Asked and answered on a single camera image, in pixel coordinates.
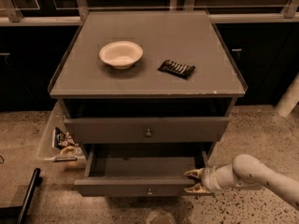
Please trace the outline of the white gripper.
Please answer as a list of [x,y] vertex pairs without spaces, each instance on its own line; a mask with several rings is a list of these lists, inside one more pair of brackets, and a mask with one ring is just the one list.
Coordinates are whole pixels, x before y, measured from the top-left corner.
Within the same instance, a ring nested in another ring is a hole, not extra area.
[[196,179],[201,178],[201,183],[197,183],[192,187],[185,188],[187,193],[191,194],[210,194],[223,190],[220,183],[221,171],[220,167],[207,167],[201,169],[192,169],[184,173],[187,177],[193,177]]

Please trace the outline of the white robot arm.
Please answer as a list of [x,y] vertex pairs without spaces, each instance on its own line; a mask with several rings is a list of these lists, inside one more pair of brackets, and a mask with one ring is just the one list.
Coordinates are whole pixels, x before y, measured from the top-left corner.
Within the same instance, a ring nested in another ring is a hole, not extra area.
[[248,154],[237,155],[230,164],[193,169],[184,175],[197,180],[184,189],[190,194],[264,187],[299,210],[299,181],[270,169]]

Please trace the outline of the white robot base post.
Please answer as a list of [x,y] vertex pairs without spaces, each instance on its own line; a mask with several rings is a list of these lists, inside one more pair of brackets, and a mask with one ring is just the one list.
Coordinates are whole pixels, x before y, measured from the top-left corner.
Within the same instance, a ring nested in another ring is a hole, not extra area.
[[297,103],[299,102],[299,73],[296,75],[291,85],[282,95],[278,104],[275,106],[275,110],[278,114],[286,118],[291,114]]

